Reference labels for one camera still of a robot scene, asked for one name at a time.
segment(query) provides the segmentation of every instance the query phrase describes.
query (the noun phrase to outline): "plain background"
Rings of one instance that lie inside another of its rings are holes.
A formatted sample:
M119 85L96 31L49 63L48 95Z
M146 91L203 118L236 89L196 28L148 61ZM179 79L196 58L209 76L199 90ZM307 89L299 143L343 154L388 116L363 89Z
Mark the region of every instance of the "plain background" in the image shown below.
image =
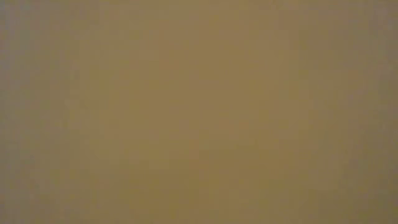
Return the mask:
M397 223L392 1L1 4L1 223Z

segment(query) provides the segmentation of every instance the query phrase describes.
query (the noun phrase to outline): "beige wall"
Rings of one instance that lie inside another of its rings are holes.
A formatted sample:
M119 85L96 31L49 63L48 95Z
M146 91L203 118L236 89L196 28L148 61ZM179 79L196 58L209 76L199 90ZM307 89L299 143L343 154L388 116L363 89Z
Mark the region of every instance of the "beige wall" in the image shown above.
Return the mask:
M1 223L398 221L396 4L134 2L1 6Z

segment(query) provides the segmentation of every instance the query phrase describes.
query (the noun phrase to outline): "tan surface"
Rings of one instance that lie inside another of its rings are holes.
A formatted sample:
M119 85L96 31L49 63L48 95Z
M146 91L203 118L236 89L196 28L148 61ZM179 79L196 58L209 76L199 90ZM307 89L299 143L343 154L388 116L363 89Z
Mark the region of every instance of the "tan surface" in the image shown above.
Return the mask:
M382 1L127 2L2 8L1 223L397 223Z

